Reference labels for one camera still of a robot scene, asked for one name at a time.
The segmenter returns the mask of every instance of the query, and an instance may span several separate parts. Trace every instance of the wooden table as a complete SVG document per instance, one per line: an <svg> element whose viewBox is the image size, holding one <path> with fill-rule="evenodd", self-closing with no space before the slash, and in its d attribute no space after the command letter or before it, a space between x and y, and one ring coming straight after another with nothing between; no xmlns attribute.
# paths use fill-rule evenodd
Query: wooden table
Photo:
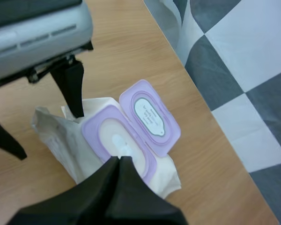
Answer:
<svg viewBox="0 0 281 225"><path fill-rule="evenodd" d="M118 99L139 79L147 79L181 127L170 156L182 190L167 200L180 207L192 225L277 224L144 3L87 2L94 20L95 50L79 56L85 66L83 97ZM19 208L75 185L30 127L38 105L59 115L65 105L49 75L37 85L21 79L0 88L0 123L28 154L21 162L0 151L0 225Z"/></svg>

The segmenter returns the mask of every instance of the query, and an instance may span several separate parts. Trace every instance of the checkered floor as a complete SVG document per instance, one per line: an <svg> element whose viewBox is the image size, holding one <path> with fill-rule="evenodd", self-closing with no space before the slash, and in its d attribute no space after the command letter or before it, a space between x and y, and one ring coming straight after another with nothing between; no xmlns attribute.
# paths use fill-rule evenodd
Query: checkered floor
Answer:
<svg viewBox="0 0 281 225"><path fill-rule="evenodd" d="M281 0L145 0L281 223Z"/></svg>

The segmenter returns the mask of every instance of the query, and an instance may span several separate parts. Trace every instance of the purple plastic lid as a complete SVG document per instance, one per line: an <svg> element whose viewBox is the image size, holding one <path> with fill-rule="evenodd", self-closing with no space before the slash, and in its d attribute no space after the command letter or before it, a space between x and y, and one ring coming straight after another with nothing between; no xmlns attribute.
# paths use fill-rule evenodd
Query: purple plastic lid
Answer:
<svg viewBox="0 0 281 225"><path fill-rule="evenodd" d="M101 161L105 163L111 157L111 154L101 142L99 129L106 119L115 119L120 122L120 124L123 125L129 135L138 144L146 161L145 171L141 177L146 183L149 183L156 172L156 159L146 144L143 142L142 138L138 135L136 130L117 107L108 105L82 125L82 135L84 136L85 140L89 143Z"/></svg>
<svg viewBox="0 0 281 225"><path fill-rule="evenodd" d="M146 80L138 81L121 94L119 102L148 146L165 157L181 130L152 85Z"/></svg>

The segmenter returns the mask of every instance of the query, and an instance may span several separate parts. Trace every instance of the lid label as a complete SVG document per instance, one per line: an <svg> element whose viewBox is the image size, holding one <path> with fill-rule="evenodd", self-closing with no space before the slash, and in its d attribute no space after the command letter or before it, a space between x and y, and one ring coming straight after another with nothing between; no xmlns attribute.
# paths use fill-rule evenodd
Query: lid label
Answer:
<svg viewBox="0 0 281 225"><path fill-rule="evenodd" d="M165 135L164 122L148 100L139 98L134 103L134 110L151 134L161 137Z"/></svg>

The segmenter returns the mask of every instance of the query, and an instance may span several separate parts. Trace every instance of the gray device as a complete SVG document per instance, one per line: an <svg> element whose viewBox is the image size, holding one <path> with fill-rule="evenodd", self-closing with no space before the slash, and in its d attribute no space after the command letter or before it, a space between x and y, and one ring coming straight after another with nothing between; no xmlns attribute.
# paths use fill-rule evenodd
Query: gray device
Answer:
<svg viewBox="0 0 281 225"><path fill-rule="evenodd" d="M92 34L92 19L85 2L0 27L0 79L79 50Z"/></svg>

